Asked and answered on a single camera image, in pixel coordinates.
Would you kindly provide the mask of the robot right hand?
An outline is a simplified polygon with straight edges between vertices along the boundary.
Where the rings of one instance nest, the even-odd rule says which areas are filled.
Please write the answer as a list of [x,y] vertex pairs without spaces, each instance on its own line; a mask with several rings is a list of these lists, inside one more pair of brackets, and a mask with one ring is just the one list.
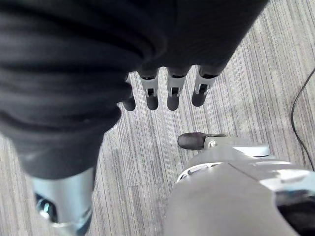
[[104,133],[123,103],[135,109],[130,72],[158,107],[158,69],[168,69],[167,105],[198,74],[192,104],[216,77],[265,0],[3,0],[0,3],[0,130],[33,184],[38,212],[62,236],[83,236]]

